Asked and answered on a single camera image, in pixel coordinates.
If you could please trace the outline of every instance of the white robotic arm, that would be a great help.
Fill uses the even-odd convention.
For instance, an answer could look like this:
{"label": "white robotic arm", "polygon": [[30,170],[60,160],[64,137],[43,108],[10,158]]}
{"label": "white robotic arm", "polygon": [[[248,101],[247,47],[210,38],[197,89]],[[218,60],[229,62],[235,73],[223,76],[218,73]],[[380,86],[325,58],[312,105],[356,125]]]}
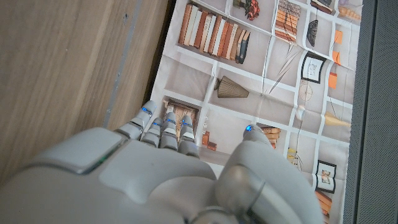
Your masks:
{"label": "white robotic arm", "polygon": [[0,189],[1,223],[322,223],[308,182],[257,126],[217,180],[192,120],[147,102],[115,131],[94,128],[36,156]]}

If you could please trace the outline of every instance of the book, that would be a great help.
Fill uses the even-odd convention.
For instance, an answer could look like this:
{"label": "book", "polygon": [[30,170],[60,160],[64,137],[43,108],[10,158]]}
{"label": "book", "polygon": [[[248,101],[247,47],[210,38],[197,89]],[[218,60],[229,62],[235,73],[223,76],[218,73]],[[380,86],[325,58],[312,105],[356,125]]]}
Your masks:
{"label": "book", "polygon": [[279,128],[273,128],[273,127],[265,127],[261,129],[264,134],[275,134],[280,132]]}
{"label": "book", "polygon": [[330,212],[330,206],[325,204],[321,200],[318,200],[318,201],[319,201],[319,206],[321,206],[322,209],[324,209],[325,211],[327,211],[329,213]]}
{"label": "book", "polygon": [[329,214],[327,214],[327,215],[323,215],[323,222],[324,223],[326,223],[326,224],[329,224]]}
{"label": "book", "polygon": [[207,146],[209,143],[210,132],[206,131],[201,139],[201,144]]}
{"label": "book", "polygon": [[211,22],[211,14],[208,14],[206,16],[206,20],[205,20],[205,24],[203,26],[203,33],[201,35],[201,39],[200,39],[200,46],[199,46],[199,51],[200,52],[204,52],[205,49],[205,44],[206,44],[206,37],[207,37],[207,33],[209,31],[209,26],[210,26],[210,22]]}
{"label": "book", "polygon": [[321,202],[323,202],[331,207],[331,198],[330,197],[326,196],[324,193],[320,192],[319,190],[315,191],[315,195]]}
{"label": "book", "polygon": [[316,0],[311,0],[311,6],[321,10],[322,12],[325,12],[327,14],[331,14],[333,12],[332,8],[325,6],[324,4],[320,3],[319,1]]}
{"label": "book", "polygon": [[241,53],[239,55],[239,63],[243,64],[246,58],[246,52],[248,51],[250,32],[246,32],[241,42]]}
{"label": "book", "polygon": [[218,54],[218,47],[220,46],[221,36],[223,35],[223,30],[224,30],[224,25],[225,25],[225,19],[221,19],[220,26],[218,27],[218,32],[216,35],[216,40],[214,42],[213,52],[212,52],[212,54],[215,56],[217,56],[217,54]]}
{"label": "book", "polygon": [[184,45],[189,45],[189,40],[191,38],[193,23],[195,23],[195,18],[197,16],[198,8],[196,6],[192,6],[191,14],[188,21],[187,33],[184,38]]}
{"label": "book", "polygon": [[337,84],[337,74],[330,72],[329,73],[329,87],[336,89]]}
{"label": "book", "polygon": [[213,29],[214,29],[215,23],[216,23],[216,16],[212,15],[210,25],[208,28],[208,32],[207,32],[207,36],[206,36],[205,48],[203,49],[204,52],[208,52],[208,50],[209,50],[210,40],[211,40],[211,36],[213,34]]}
{"label": "book", "polygon": [[216,42],[218,28],[220,27],[221,20],[222,20],[222,17],[220,15],[218,15],[217,18],[216,18],[216,22],[214,23],[213,32],[211,34],[211,39],[210,39],[209,49],[208,49],[209,54],[213,53],[214,44]]}
{"label": "book", "polygon": [[337,44],[343,43],[343,32],[340,30],[336,30],[335,32],[335,43]]}
{"label": "book", "polygon": [[225,40],[226,40],[226,34],[228,33],[228,29],[229,29],[229,22],[225,22],[223,32],[221,33],[220,44],[218,46],[217,56],[219,56],[219,57],[222,56],[222,54],[223,54],[224,44],[225,44]]}
{"label": "book", "polygon": [[205,28],[205,22],[206,22],[206,18],[207,15],[209,13],[206,11],[201,12],[201,17],[200,17],[200,22],[199,22],[199,26],[198,26],[198,32],[197,32],[197,36],[195,37],[195,41],[193,43],[193,46],[198,48],[200,47],[200,43],[201,43],[201,37],[203,35],[203,30]]}
{"label": "book", "polygon": [[191,10],[192,10],[192,5],[191,4],[187,4],[185,6],[184,18],[182,19],[180,37],[178,38],[178,43],[179,44],[183,44],[184,43],[184,38],[185,38],[185,34],[187,33],[188,22],[189,22],[189,18],[190,18],[190,15],[191,15]]}
{"label": "book", "polygon": [[239,63],[239,56],[241,55],[241,43],[245,33],[246,30],[242,30],[241,36],[238,39],[238,44],[236,45],[236,55],[235,55],[236,63]]}
{"label": "book", "polygon": [[275,134],[265,134],[268,139],[279,139],[279,133]]}
{"label": "book", "polygon": [[238,29],[236,29],[236,34],[234,38],[234,42],[232,44],[232,49],[231,49],[231,54],[229,55],[230,60],[235,60],[235,55],[236,55],[236,48],[238,46],[238,40],[242,34],[242,28],[238,26]]}
{"label": "book", "polygon": [[231,36],[229,37],[229,43],[228,43],[228,48],[226,50],[225,59],[229,60],[231,58],[232,45],[234,44],[237,29],[238,29],[238,25],[234,24],[234,26],[232,26]]}
{"label": "book", "polygon": [[217,144],[213,142],[208,142],[207,148],[215,151],[217,149]]}
{"label": "book", "polygon": [[201,11],[197,11],[197,16],[195,17],[195,22],[193,23],[191,38],[189,40],[189,46],[193,46],[195,43],[195,38],[197,37],[199,22],[201,19]]}
{"label": "book", "polygon": [[231,34],[232,34],[232,30],[233,29],[234,29],[234,24],[230,23],[228,25],[228,29],[226,31],[226,36],[225,36],[225,41],[224,41],[224,46],[223,46],[223,52],[221,53],[221,56],[223,58],[226,58],[226,54],[228,53],[229,42],[231,42]]}

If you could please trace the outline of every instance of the picture frame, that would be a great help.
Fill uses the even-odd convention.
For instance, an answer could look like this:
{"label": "picture frame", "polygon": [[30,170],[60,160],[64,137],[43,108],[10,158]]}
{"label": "picture frame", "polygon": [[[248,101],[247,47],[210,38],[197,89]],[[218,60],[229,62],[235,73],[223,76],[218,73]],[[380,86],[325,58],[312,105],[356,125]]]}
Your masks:
{"label": "picture frame", "polygon": [[318,160],[317,173],[317,190],[328,193],[335,193],[336,189],[336,165],[329,162]]}
{"label": "picture frame", "polygon": [[325,62],[325,58],[308,52],[301,67],[301,79],[320,84],[321,72]]}

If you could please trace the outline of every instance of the paper poster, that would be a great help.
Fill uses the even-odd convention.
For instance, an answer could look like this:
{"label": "paper poster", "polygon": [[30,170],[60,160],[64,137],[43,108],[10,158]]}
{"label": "paper poster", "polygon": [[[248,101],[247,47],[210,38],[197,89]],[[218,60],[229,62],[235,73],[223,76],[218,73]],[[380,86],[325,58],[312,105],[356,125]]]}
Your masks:
{"label": "paper poster", "polygon": [[259,11],[246,15],[232,0],[194,2],[247,32],[244,61],[180,44],[190,1],[177,0],[152,90],[163,107],[155,115],[170,100],[196,108],[198,146],[210,142],[227,156],[257,124],[308,180],[325,222],[342,222],[362,0],[257,0]]}

